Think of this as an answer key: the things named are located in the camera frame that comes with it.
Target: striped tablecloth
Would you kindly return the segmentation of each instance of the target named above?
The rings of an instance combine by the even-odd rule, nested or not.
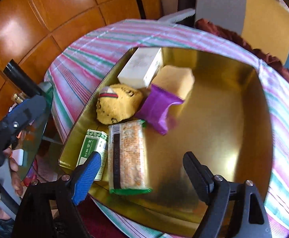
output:
[[[51,64],[45,81],[54,86],[52,114],[63,141],[93,91],[131,47],[186,47],[252,65],[267,99],[274,141],[273,169],[265,208],[273,237],[289,233],[289,84],[250,52],[225,39],[182,25],[152,20],[124,20],[92,31],[73,42]],[[174,237],[136,224],[97,203],[129,237]]]

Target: maroon cloth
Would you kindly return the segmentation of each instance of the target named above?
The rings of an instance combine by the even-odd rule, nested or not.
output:
[[[88,230],[95,238],[128,238],[97,207],[90,194],[78,205],[80,216]]]
[[[248,44],[246,40],[243,39],[236,32],[230,31],[220,26],[216,26],[215,24],[209,22],[206,19],[200,19],[195,22],[195,28],[232,41],[235,44],[241,46],[242,48],[248,50],[249,52],[256,55],[258,58],[264,60],[270,67],[274,68],[289,83],[289,69],[284,68],[281,61],[277,57],[270,54],[264,54],[260,49],[252,49],[250,44]]]

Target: yellow fabric panel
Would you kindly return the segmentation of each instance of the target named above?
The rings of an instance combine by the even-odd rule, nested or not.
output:
[[[247,0],[242,37],[284,64],[289,54],[289,12],[276,0]]]

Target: blue gripper pad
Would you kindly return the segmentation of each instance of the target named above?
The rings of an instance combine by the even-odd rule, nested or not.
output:
[[[77,166],[77,168],[82,167],[83,169],[80,176],[77,177],[77,181],[73,184],[72,202],[76,206],[86,198],[100,166],[101,156],[98,152],[93,152],[83,165]]]

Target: white soap bar box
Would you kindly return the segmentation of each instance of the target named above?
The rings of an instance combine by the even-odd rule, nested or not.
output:
[[[132,88],[147,88],[163,66],[161,47],[139,47],[118,75],[121,84]]]

